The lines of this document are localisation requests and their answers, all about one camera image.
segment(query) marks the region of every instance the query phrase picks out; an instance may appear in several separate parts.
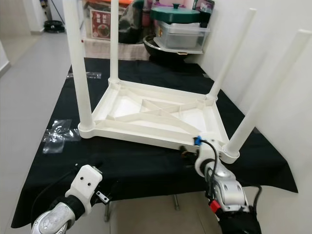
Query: metal leg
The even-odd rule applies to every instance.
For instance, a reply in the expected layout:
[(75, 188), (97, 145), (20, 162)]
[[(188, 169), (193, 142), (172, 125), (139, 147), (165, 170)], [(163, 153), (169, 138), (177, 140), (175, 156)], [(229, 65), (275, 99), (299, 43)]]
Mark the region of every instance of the metal leg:
[(105, 213), (104, 213), (104, 222), (107, 223), (109, 221), (109, 203), (105, 205)]
[(179, 206), (179, 201), (177, 200), (177, 195), (173, 195), (173, 199), (174, 199), (174, 204), (175, 204), (175, 210), (179, 211), (180, 210), (180, 206)]

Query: white wall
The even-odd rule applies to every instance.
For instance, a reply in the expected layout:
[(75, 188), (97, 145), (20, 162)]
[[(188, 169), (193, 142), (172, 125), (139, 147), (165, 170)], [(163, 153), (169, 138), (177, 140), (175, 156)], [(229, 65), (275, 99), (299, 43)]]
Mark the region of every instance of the white wall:
[[(63, 9), (63, 0), (53, 0), (54, 5), (51, 0), (48, 0), (48, 4), (50, 6), (51, 15), (53, 20), (65, 20), (64, 15), (64, 9)], [(77, 6), (78, 6), (78, 18), (79, 18), (79, 24), (82, 25), (83, 22), (83, 2), (82, 0), (77, 0)]]
[[(223, 91), (246, 113), (298, 28), (312, 30), (311, 0), (216, 0), (212, 32), (198, 64), (215, 79), (248, 8), (258, 9)], [(312, 230), (312, 41), (276, 91), (257, 127), (286, 158), (299, 194), (265, 187), (258, 204), (264, 234)], [(252, 189), (247, 189), (251, 198)]]
[(0, 0), (0, 36), (30, 35), (24, 5), (20, 0)]
[(0, 71), (9, 63), (9, 60), (5, 54), (2, 43), (0, 41)]
[(23, 0), (27, 20), (30, 31), (40, 32), (43, 31), (43, 24), (47, 20), (44, 10), (41, 7), (39, 0)]

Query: plastic wrapper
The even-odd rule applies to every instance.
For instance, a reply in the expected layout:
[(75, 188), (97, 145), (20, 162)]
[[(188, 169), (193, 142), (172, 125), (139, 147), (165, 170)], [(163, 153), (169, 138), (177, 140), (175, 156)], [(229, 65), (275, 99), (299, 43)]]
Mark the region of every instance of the plastic wrapper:
[[(87, 72), (86, 74), (87, 74), (87, 78), (90, 78), (90, 79), (101, 79), (102, 77), (101, 72)], [(67, 79), (73, 78), (73, 77), (74, 77), (73, 73), (67, 74)]]
[(44, 154), (61, 153), (66, 141), (81, 140), (78, 129), (70, 129), (71, 123), (71, 119), (54, 120), (52, 128), (45, 130), (42, 138)]

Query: plastic container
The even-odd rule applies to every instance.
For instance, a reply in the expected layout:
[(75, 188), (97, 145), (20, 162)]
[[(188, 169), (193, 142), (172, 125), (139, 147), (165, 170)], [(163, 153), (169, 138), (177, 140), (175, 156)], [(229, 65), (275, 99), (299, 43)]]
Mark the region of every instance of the plastic container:
[(199, 23), (172, 23), (158, 21), (154, 41), (164, 51), (202, 54), (209, 28), (200, 28)]

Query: grey floor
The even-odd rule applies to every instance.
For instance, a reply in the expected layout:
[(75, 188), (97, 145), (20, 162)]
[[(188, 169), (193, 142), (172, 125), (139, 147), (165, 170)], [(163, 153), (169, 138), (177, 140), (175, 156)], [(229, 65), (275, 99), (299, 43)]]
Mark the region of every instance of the grey floor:
[[(69, 67), (66, 35), (44, 34), (0, 78), (0, 234), (30, 233), (30, 225), (11, 229), (10, 223)], [(171, 196), (112, 202), (108, 223), (98, 204), (68, 233), (219, 233), (203, 193), (178, 199), (180, 211)]]

